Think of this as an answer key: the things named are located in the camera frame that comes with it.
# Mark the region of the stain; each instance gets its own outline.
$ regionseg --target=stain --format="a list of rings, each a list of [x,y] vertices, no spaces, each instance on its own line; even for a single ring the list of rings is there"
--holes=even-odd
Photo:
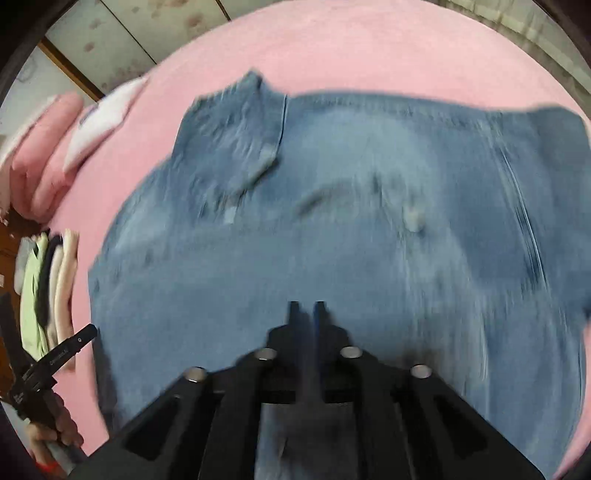
[[[190,17],[187,17],[185,20],[185,25],[187,28],[193,28],[199,25],[201,22],[203,22],[203,14],[194,14]]]

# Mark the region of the black cloth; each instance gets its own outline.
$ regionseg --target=black cloth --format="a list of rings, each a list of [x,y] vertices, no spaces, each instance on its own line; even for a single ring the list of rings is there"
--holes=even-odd
[[[51,262],[56,248],[63,245],[64,239],[61,235],[56,235],[49,240],[41,270],[39,271],[39,283],[37,295],[35,296],[35,315],[37,323],[42,328],[47,328],[49,323],[49,273],[51,271]]]

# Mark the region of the metal screw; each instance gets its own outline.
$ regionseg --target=metal screw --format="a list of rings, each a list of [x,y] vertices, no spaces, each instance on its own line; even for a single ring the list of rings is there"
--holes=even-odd
[[[184,371],[183,377],[190,382],[202,382],[207,378],[207,372],[200,367],[191,367]]]
[[[358,346],[346,346],[340,350],[341,356],[345,358],[359,358],[362,353]]]
[[[257,350],[255,352],[255,356],[259,360],[273,360],[277,356],[277,352],[274,351],[272,348],[265,347]]]
[[[433,370],[427,365],[415,365],[410,369],[410,374],[415,378],[429,378]]]

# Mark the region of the wooden strip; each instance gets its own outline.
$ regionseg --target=wooden strip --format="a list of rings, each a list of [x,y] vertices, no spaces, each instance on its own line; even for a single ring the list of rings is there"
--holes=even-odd
[[[62,72],[68,75],[72,82],[77,84],[95,102],[98,102],[105,96],[47,37],[43,37],[39,42],[39,48]]]

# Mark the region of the blue denim jacket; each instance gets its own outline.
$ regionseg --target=blue denim jacket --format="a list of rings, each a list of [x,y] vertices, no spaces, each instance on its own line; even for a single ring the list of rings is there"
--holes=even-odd
[[[262,345],[290,300],[324,300],[382,361],[431,365],[549,478],[584,394],[590,245],[576,115],[292,98],[250,73],[189,109],[89,274],[100,407],[116,430],[186,367]],[[286,443],[287,416],[264,409],[258,478],[355,477],[320,434]]]

